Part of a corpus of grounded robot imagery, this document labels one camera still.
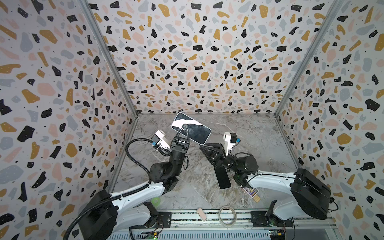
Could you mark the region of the phone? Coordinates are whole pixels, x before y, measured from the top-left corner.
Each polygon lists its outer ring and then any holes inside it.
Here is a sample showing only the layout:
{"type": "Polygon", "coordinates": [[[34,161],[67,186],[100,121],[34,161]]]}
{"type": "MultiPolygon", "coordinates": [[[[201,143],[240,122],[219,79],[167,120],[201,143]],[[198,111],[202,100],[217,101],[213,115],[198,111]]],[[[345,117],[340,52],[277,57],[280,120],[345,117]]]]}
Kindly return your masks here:
{"type": "Polygon", "coordinates": [[[176,115],[171,127],[173,130],[178,132],[184,124],[188,124],[190,140],[198,143],[199,145],[204,145],[212,133],[210,128],[183,113],[178,113],[176,115]]]}

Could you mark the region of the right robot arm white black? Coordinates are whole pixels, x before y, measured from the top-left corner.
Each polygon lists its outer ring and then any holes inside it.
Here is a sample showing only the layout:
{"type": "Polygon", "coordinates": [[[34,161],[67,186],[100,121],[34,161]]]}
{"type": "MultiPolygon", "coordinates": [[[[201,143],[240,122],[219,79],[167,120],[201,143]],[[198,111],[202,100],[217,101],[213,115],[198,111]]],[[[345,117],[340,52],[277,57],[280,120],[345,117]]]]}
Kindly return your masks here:
{"type": "Polygon", "coordinates": [[[230,188],[228,173],[233,172],[234,182],[247,191],[269,189],[286,194],[283,200],[273,200],[267,211],[256,211],[251,222],[255,227],[282,227],[295,217],[325,220],[334,202],[331,190],[305,169],[294,173],[260,171],[255,157],[248,153],[235,155],[222,144],[209,143],[200,150],[214,167],[221,189],[230,188]]]}

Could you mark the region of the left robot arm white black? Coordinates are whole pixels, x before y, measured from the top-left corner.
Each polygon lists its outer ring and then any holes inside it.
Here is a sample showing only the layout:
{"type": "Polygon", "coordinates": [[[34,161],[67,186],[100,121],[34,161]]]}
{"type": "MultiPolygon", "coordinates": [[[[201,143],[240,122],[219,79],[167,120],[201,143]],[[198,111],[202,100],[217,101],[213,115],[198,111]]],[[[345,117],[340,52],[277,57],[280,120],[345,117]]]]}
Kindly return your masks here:
{"type": "Polygon", "coordinates": [[[186,154],[190,146],[189,133],[188,125],[182,124],[167,146],[163,146],[164,138],[160,134],[155,134],[152,139],[139,138],[128,142],[126,155],[148,174],[148,182],[112,194],[105,190],[98,192],[70,224],[63,238],[69,239],[76,226],[80,228],[85,240],[106,240],[114,232],[130,230],[135,226],[152,227],[157,222],[159,213],[151,199],[170,192],[178,183],[177,177],[188,159],[186,154]],[[135,142],[151,143],[163,156],[169,157],[169,160],[147,169],[129,152],[130,145],[135,142]]]}

